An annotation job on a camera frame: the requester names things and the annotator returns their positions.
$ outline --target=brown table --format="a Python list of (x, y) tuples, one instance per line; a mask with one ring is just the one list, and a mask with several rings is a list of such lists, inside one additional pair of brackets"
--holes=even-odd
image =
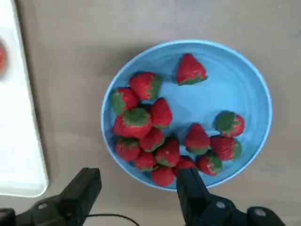
[[(93, 212), (133, 217), (142, 226), (183, 225), (176, 193), (145, 186), (113, 161), (99, 112), (116, 72), (137, 53), (175, 39), (224, 43), (249, 58), (268, 83), (273, 126), (259, 157), (210, 189), (241, 209), (272, 208), (301, 225), (300, 0), (19, 0), (24, 41), (54, 195), (82, 167), (99, 167), (103, 190)], [(17, 211), (37, 199), (1, 197)], [(94, 218), (86, 225), (131, 225)]]

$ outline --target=red strawberry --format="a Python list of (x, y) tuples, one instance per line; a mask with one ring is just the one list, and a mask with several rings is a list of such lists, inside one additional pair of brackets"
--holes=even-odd
[(203, 173), (215, 176), (222, 170), (222, 161), (213, 153), (207, 153), (198, 158), (197, 167)]
[(137, 107), (116, 117), (113, 133), (123, 137), (143, 138), (151, 126), (151, 115), (143, 108)]
[(203, 65), (191, 53), (186, 53), (179, 65), (177, 83), (179, 85), (190, 85), (207, 78), (206, 69)]
[(142, 152), (135, 160), (135, 166), (142, 172), (153, 171), (156, 169), (157, 163), (152, 153)]
[(215, 129), (224, 137), (236, 137), (243, 133), (245, 120), (239, 114), (223, 111), (216, 118)]
[(193, 124), (185, 137), (187, 151), (192, 154), (205, 154), (210, 146), (210, 139), (200, 124)]
[(164, 134), (158, 128), (151, 128), (149, 133), (139, 140), (140, 147), (145, 152), (153, 152), (165, 142)]
[(125, 125), (123, 123), (122, 116), (116, 117), (114, 126), (113, 126), (113, 133), (115, 133), (116, 135), (122, 136), (122, 137), (131, 137), (127, 133), (127, 128), (125, 127)]
[(138, 140), (120, 137), (116, 143), (116, 151), (120, 158), (125, 161), (132, 161), (138, 158), (142, 150)]
[(173, 120), (173, 113), (171, 112), (167, 101), (164, 98), (159, 98), (151, 107), (150, 114), (154, 127), (165, 129)]
[(173, 167), (173, 172), (174, 175), (177, 177), (181, 169), (187, 169), (193, 167), (196, 167), (196, 165), (190, 157), (181, 156), (178, 164), (175, 167)]
[(154, 100), (161, 88), (162, 78), (152, 72), (143, 72), (134, 75), (129, 84), (141, 100)]
[(161, 187), (167, 187), (174, 181), (174, 173), (171, 168), (159, 166), (151, 173), (152, 180)]
[(4, 47), (0, 44), (0, 72), (3, 70), (3, 68), (6, 65), (6, 55)]
[(119, 88), (112, 93), (112, 106), (117, 115), (137, 107), (139, 99), (130, 88)]
[(165, 142), (156, 152), (157, 163), (174, 167), (180, 159), (179, 141), (176, 138), (171, 138)]
[(237, 159), (241, 155), (241, 144), (233, 137), (214, 136), (210, 141), (214, 153), (221, 160)]

